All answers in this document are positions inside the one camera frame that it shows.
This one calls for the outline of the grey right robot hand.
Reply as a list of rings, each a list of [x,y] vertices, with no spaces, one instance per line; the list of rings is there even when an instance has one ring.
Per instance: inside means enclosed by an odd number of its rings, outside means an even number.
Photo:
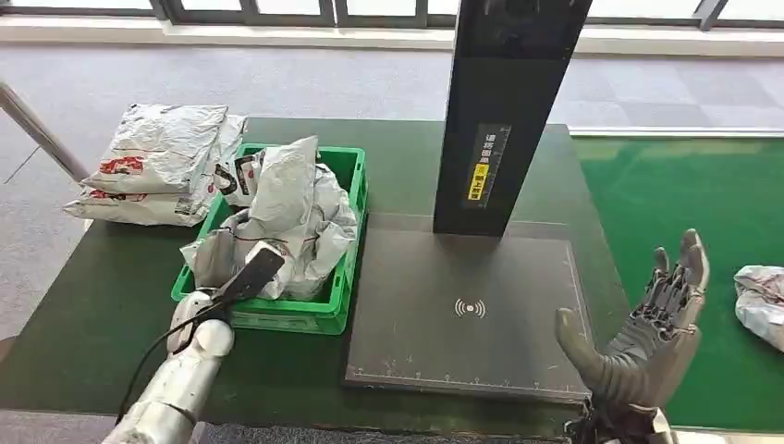
[[[654,251],[654,266],[639,304],[618,333],[599,351],[584,337],[579,316],[555,311],[555,336],[591,394],[621,405],[662,408],[684,378],[701,340],[710,263],[698,231],[687,229],[679,258]]]

